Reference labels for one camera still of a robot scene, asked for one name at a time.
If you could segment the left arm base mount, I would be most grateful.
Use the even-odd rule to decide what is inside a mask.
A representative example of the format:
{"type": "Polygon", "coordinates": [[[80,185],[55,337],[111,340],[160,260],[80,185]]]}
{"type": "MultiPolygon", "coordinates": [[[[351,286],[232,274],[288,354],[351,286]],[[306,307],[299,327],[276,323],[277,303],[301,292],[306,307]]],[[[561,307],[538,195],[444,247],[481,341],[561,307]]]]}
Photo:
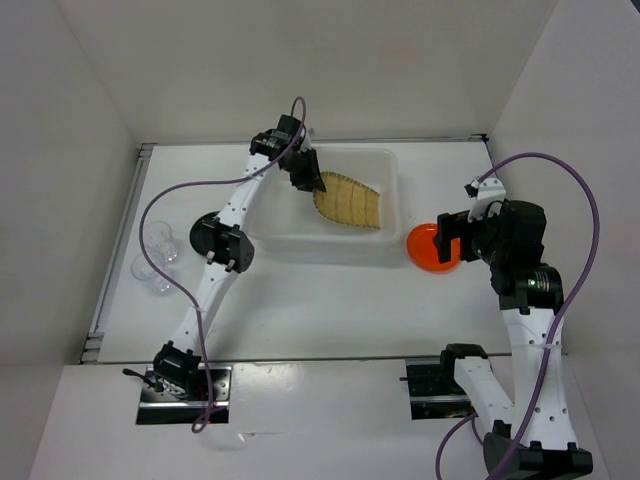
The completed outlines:
{"type": "MultiPolygon", "coordinates": [[[[162,382],[155,375],[151,365],[147,365],[142,373],[130,368],[124,368],[122,373],[142,382],[137,407],[137,425],[192,424],[206,411],[208,390],[202,366],[198,370],[195,389],[189,393],[162,382]]],[[[214,408],[208,423],[227,424],[229,421],[232,367],[214,365],[211,368],[211,377],[214,408]]]]}

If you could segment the black round plate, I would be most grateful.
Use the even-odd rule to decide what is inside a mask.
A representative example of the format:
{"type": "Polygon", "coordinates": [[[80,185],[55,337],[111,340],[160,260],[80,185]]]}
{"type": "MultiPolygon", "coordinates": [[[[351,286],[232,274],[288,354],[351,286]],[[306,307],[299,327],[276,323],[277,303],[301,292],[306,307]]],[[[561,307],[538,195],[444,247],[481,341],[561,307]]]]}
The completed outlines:
{"type": "Polygon", "coordinates": [[[189,232],[190,245],[201,256],[215,249],[217,215],[218,211],[213,211],[201,216],[189,232]]]}

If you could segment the orange plastic plate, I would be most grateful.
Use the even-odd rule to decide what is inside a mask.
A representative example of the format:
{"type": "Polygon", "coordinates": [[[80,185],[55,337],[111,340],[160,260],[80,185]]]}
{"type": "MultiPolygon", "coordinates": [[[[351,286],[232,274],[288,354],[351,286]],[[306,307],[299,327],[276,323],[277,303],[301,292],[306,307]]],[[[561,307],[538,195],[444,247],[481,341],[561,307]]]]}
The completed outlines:
{"type": "Polygon", "coordinates": [[[414,227],[406,239],[406,250],[410,260],[422,270],[444,274],[456,268],[460,262],[460,242],[451,241],[451,259],[441,263],[434,245],[437,234],[436,223],[423,223],[414,227]]]}

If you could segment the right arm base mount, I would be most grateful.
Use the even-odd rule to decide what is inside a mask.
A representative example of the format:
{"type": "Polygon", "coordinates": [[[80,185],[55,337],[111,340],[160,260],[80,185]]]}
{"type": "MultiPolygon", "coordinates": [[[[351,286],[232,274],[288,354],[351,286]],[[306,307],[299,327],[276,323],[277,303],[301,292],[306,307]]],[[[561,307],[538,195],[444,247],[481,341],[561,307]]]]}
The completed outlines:
{"type": "Polygon", "coordinates": [[[447,381],[438,359],[408,359],[405,370],[400,382],[407,387],[413,420],[457,419],[472,413],[468,396],[447,381]]]}

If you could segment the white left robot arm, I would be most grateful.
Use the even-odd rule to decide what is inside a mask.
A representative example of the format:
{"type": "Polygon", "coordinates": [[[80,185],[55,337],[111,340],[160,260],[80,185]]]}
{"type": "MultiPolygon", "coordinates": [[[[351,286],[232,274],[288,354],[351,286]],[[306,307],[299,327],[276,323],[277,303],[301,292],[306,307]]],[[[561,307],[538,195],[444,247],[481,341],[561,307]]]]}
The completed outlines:
{"type": "Polygon", "coordinates": [[[275,128],[252,138],[245,176],[226,205],[191,228],[191,247],[205,260],[195,294],[197,304],[153,361],[157,382],[176,399],[198,396],[204,390],[206,374],[199,369],[205,362],[204,339],[224,296],[254,259],[255,247],[245,227],[280,171],[289,174],[291,185],[299,191],[326,190],[304,122],[293,115],[283,114],[275,128]]]}

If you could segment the clear faceted plastic cup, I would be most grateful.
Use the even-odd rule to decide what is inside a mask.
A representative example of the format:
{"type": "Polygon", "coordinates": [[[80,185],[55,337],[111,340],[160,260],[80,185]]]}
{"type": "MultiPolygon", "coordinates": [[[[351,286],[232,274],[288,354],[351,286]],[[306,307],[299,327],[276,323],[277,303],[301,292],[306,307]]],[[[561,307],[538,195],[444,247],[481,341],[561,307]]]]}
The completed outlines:
{"type": "MultiPolygon", "coordinates": [[[[147,256],[161,272],[166,272],[166,261],[160,253],[155,250],[148,250],[147,256]]],[[[142,253],[138,254],[133,260],[131,264],[131,274],[136,280],[144,283],[146,287],[156,295],[165,295],[171,290],[171,283],[149,264],[142,253]]]]}

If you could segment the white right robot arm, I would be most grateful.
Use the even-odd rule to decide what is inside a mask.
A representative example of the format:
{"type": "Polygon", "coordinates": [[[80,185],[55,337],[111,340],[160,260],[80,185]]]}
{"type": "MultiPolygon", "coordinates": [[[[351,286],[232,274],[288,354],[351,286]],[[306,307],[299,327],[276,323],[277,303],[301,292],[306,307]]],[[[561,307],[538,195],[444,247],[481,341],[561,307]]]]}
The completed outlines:
{"type": "Polygon", "coordinates": [[[544,210],[523,201],[494,200],[470,212],[437,218],[433,240],[439,262],[460,243],[460,259],[481,260],[511,346],[514,394],[495,377],[484,349],[449,344],[440,356],[438,381],[463,391],[485,430],[482,453],[492,479],[578,479],[593,471],[592,454],[572,427],[561,365],[561,276],[543,263],[544,210]]]}

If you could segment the woven bamboo tray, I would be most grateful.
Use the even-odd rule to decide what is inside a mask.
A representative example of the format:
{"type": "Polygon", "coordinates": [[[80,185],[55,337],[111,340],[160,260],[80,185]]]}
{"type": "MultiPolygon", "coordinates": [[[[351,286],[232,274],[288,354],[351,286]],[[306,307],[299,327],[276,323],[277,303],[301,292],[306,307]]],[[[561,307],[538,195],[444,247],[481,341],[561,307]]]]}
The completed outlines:
{"type": "Polygon", "coordinates": [[[326,191],[314,191],[313,204],[323,218],[345,226],[381,229],[379,192],[337,172],[321,175],[326,191]]]}

